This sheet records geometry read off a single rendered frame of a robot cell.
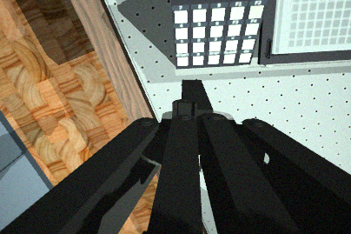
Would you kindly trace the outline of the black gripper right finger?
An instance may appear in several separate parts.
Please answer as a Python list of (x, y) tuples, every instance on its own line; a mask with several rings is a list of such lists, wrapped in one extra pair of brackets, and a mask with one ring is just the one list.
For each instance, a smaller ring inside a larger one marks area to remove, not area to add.
[(351, 234), (349, 173), (258, 118), (237, 124), (192, 84), (217, 234)]

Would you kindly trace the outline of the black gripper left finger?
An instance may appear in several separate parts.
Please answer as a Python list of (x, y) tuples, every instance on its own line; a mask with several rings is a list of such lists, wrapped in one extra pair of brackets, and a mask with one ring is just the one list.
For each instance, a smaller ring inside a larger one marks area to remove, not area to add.
[(160, 123), (134, 121), (0, 234), (118, 234), (160, 164), (142, 234), (203, 234), (197, 125), (192, 80), (182, 80)]

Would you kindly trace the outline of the white multiwell plate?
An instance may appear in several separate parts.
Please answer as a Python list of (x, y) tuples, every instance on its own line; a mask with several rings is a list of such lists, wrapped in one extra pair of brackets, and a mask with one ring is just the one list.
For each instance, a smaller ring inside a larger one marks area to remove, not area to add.
[(276, 0), (271, 54), (351, 50), (351, 0)]

